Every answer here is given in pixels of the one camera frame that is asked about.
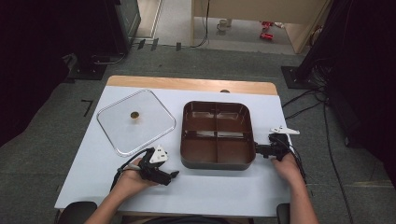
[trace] gray carpet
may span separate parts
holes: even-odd
[[[213,49],[150,46],[110,65],[101,81],[76,80],[60,84],[37,112],[28,129],[0,148],[0,223],[52,223],[53,205],[59,194],[93,110],[112,75],[188,77],[266,81],[276,84],[282,102],[303,91],[286,87],[281,65],[297,66],[303,56],[249,53]],[[84,117],[93,100],[88,115]],[[284,109],[285,117],[313,105],[305,96]],[[396,192],[382,163],[363,148],[344,146],[343,132],[332,109],[326,108],[332,152],[344,182],[355,223],[395,223]],[[323,106],[288,119],[299,130],[291,140],[299,149],[312,201],[321,223],[348,223],[346,204],[332,168],[326,142]],[[276,223],[274,218],[255,218],[256,223]]]

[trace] chair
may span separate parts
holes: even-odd
[[[91,214],[96,210],[97,205],[93,202],[77,202],[70,203],[61,213],[56,224],[82,224]],[[290,204],[281,203],[276,207],[277,223],[289,224],[290,223]]]

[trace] black cable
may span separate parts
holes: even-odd
[[[305,170],[303,168],[303,163],[301,162],[300,158],[296,156],[296,153],[293,150],[289,150],[289,152],[291,153],[291,155],[294,157],[294,159],[296,160],[297,166],[300,170],[300,174],[303,177],[303,180],[306,184],[306,176],[305,176]]]
[[[98,62],[94,62],[94,64],[105,64],[105,65],[110,65],[110,64],[115,64],[115,63],[119,63],[120,61],[122,61],[122,59],[125,58],[125,53],[122,54],[121,58],[119,58],[118,60],[114,61],[114,62],[108,62],[108,63],[98,63]]]
[[[320,70],[322,70],[321,72],[319,71],[317,65],[315,65],[313,69],[315,71],[315,73],[313,75],[313,79],[316,81],[317,85],[319,85],[321,87],[326,86],[328,83],[328,79],[327,79],[327,75],[322,74],[323,73],[322,67],[320,67]]]
[[[131,45],[131,47],[138,46],[139,44],[140,44],[140,42],[139,42],[139,43],[134,43],[134,44]],[[175,47],[175,45],[161,45],[161,44],[157,44],[157,46],[161,46],[161,47],[172,47],[172,48]],[[185,45],[182,45],[181,47],[182,47],[183,49],[189,49],[189,48],[191,48],[191,46],[185,46]]]
[[[114,175],[114,179],[113,179],[113,183],[111,184],[111,188],[110,191],[113,190],[114,186],[116,186],[117,181],[120,178],[120,175],[122,174],[122,172],[124,171],[125,166],[127,166],[132,160],[134,160],[137,156],[139,156],[140,154],[147,152],[151,150],[151,148],[146,148],[143,149],[141,151],[139,151],[138,153],[136,153],[135,155],[132,156],[131,159],[129,159],[127,162],[125,162],[119,169],[117,169],[117,173]]]
[[[320,83],[322,86],[327,86],[327,83],[329,82],[329,77],[330,77],[330,73],[329,71],[327,71],[323,66],[321,65],[315,65],[314,67],[316,73],[315,73],[315,80],[318,81],[318,79],[320,79]]]
[[[353,217],[350,212],[349,203],[347,201],[347,196],[344,190],[344,185],[343,182],[341,181],[340,175],[338,174],[337,167],[335,166],[334,158],[332,157],[332,148],[330,146],[330,136],[329,136],[329,124],[327,122],[327,115],[326,115],[326,105],[323,105],[323,116],[324,116],[324,123],[326,126],[327,147],[329,149],[330,160],[332,161],[332,168],[334,169],[335,175],[337,176],[338,184],[340,185],[340,189],[343,194],[344,201],[346,203],[346,210],[347,210],[347,214],[349,215],[349,221],[351,224],[353,224]]]
[[[299,160],[300,160],[300,162],[301,163],[303,163],[303,161],[301,160],[301,156],[300,156],[300,153],[298,152],[298,150],[297,150],[297,148],[295,148],[294,146],[292,146],[292,145],[290,145],[293,149],[294,149],[294,152],[297,154],[297,156],[298,156],[298,158],[299,158]]]
[[[55,219],[53,220],[53,224],[58,224],[60,215],[61,215],[61,210],[58,209],[58,211],[55,214]]]
[[[289,104],[293,103],[294,101],[300,99],[301,97],[308,95],[308,94],[317,93],[317,92],[323,92],[323,91],[320,91],[321,88],[323,88],[323,87],[320,86],[320,87],[314,88],[314,89],[312,89],[312,90],[305,91],[305,92],[301,93],[300,95],[298,95],[298,96],[292,98],[291,100],[289,100],[288,102],[286,102],[285,104],[283,104],[283,105],[282,105],[282,108],[285,107],[286,105],[289,105]]]
[[[205,27],[205,36],[201,43],[197,46],[191,46],[192,49],[201,47],[207,40],[207,18],[209,17],[209,7],[210,7],[210,0],[207,0],[207,8],[206,8],[206,27]]]
[[[204,5],[202,4],[203,3],[203,0],[201,0],[201,10],[202,11],[204,11]],[[205,25],[205,20],[204,20],[204,17],[201,17],[201,19],[202,19],[202,25],[204,26],[204,29],[206,29],[206,25]]]
[[[323,103],[322,103],[322,102],[318,102],[318,103],[315,104],[315,105],[311,105],[311,106],[309,106],[309,107],[307,107],[307,108],[305,108],[305,109],[302,109],[302,110],[300,110],[300,111],[298,111],[298,112],[296,112],[296,113],[294,113],[294,114],[292,114],[292,115],[286,117],[285,119],[294,119],[295,117],[297,117],[298,115],[300,115],[300,114],[303,113],[304,111],[306,111],[306,110],[308,110],[308,109],[312,109],[312,108],[314,108],[315,106],[320,105],[320,104],[323,104]]]
[[[328,103],[328,97],[327,97],[326,94],[325,94],[325,99],[324,99],[324,100],[319,99],[317,94],[314,94],[314,95],[315,95],[315,98],[317,98],[317,100],[318,100],[319,102],[322,102],[322,103],[324,103],[324,104],[327,104],[327,103]]]

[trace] small round object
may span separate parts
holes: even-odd
[[[137,118],[139,118],[139,112],[137,112],[137,111],[132,112],[132,113],[131,113],[131,118],[132,118],[132,119],[137,119]]]

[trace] black curtain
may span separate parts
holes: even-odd
[[[70,53],[42,1],[5,1],[0,7],[0,146],[23,132],[66,78]]]
[[[359,119],[359,141],[388,171],[396,186],[396,4],[354,0],[344,46],[330,73],[331,85]]]

